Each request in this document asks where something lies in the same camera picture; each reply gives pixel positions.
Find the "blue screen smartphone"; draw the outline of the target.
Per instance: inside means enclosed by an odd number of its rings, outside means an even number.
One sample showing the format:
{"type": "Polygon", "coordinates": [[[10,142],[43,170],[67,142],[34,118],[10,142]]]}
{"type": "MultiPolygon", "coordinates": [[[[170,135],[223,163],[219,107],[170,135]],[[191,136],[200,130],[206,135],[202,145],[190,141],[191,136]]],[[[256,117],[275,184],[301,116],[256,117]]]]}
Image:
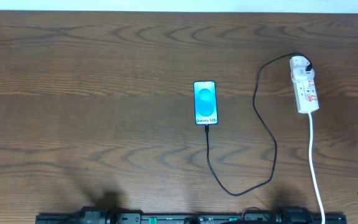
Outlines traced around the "blue screen smartphone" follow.
{"type": "Polygon", "coordinates": [[[216,83],[197,81],[193,83],[196,125],[218,124],[216,83]]]}

